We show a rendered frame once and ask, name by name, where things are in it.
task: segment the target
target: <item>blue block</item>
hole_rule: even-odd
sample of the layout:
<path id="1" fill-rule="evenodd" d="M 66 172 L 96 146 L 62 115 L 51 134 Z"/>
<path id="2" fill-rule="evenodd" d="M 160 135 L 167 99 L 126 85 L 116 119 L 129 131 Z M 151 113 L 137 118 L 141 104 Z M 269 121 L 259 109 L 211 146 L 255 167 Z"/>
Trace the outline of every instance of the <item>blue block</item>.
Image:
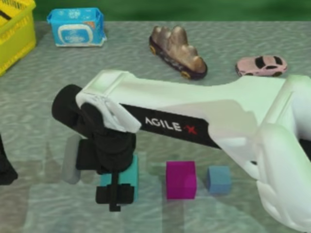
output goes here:
<path id="1" fill-rule="evenodd" d="M 227 194 L 232 186 L 227 166 L 210 166 L 207 170 L 207 188 L 210 194 Z"/>
<path id="2" fill-rule="evenodd" d="M 106 40 L 104 15 L 98 8 L 54 9 L 47 22 L 56 46 L 101 46 Z"/>
<path id="3" fill-rule="evenodd" d="M 134 201 L 138 198 L 138 157 L 133 156 L 133 162 L 130 167 L 119 174 L 119 184 L 129 183 L 134 187 Z M 101 175 L 100 186 L 107 186 L 111 184 L 111 174 Z"/>

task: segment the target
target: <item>yellow wheel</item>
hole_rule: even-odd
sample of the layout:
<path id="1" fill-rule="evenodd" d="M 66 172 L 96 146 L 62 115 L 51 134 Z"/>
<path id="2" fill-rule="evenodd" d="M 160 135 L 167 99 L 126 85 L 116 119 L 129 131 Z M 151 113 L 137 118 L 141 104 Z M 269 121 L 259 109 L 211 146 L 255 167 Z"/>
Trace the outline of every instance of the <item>yellow wheel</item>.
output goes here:
<path id="1" fill-rule="evenodd" d="M 190 76 L 190 74 L 188 74 L 188 72 L 182 71 L 180 74 L 185 79 L 191 79 L 191 76 Z"/>
<path id="2" fill-rule="evenodd" d="M 149 48 L 150 48 L 150 51 L 152 52 L 152 54 L 156 55 L 156 49 L 152 45 L 150 45 Z"/>

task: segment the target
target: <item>yellow basket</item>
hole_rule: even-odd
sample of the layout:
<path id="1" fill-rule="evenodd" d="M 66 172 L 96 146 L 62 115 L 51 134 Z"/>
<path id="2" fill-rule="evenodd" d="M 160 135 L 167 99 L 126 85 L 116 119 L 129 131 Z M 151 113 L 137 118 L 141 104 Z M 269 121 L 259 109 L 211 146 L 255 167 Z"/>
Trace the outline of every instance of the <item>yellow basket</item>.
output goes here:
<path id="1" fill-rule="evenodd" d="M 0 0 L 5 13 L 0 15 L 0 76 L 35 47 L 34 8 L 34 0 Z"/>

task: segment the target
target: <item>green cloth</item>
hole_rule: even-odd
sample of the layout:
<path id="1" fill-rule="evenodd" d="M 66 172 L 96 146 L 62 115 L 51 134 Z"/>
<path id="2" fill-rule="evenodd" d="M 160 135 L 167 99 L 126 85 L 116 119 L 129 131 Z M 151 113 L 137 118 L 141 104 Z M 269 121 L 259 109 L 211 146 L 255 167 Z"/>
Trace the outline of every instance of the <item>green cloth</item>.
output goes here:
<path id="1" fill-rule="evenodd" d="M 107 21 L 309 21 L 311 0 L 35 0 L 35 20 L 54 8 L 98 7 Z"/>

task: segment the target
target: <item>magenta cube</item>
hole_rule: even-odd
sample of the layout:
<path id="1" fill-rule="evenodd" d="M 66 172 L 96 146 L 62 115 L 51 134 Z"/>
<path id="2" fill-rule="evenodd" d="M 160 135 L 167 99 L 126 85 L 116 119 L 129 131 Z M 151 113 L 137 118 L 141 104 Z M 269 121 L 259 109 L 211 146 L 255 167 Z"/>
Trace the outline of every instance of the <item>magenta cube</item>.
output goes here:
<path id="1" fill-rule="evenodd" d="M 166 162 L 167 199 L 194 199 L 196 189 L 194 161 Z"/>

